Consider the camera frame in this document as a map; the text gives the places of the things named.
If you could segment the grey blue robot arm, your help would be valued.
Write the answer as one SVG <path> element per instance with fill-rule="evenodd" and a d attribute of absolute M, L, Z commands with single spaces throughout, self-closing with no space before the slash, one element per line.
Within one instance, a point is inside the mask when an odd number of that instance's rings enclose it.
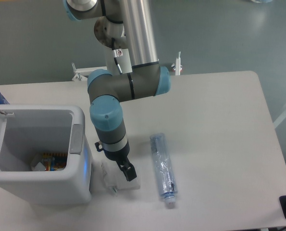
<path fill-rule="evenodd" d="M 128 160 L 129 141 L 121 102 L 157 96 L 171 88 L 166 67 L 159 65 L 152 29 L 150 6 L 146 0 L 65 0 L 66 13 L 74 21 L 96 18 L 101 24 L 102 44 L 113 54 L 128 49 L 131 72 L 113 75 L 95 70 L 87 79 L 90 118 L 99 141 L 99 152 L 115 161 L 127 181 L 137 177 Z"/>

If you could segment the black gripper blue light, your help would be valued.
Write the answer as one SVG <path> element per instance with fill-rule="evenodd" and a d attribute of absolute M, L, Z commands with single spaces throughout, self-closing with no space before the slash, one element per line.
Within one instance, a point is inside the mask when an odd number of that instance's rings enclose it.
<path fill-rule="evenodd" d="M 132 181 L 137 177 L 135 167 L 130 163 L 127 157 L 130 151 L 128 139 L 115 144 L 105 144 L 98 141 L 95 143 L 95 147 L 98 152 L 104 152 L 109 160 L 117 163 L 127 181 Z"/>

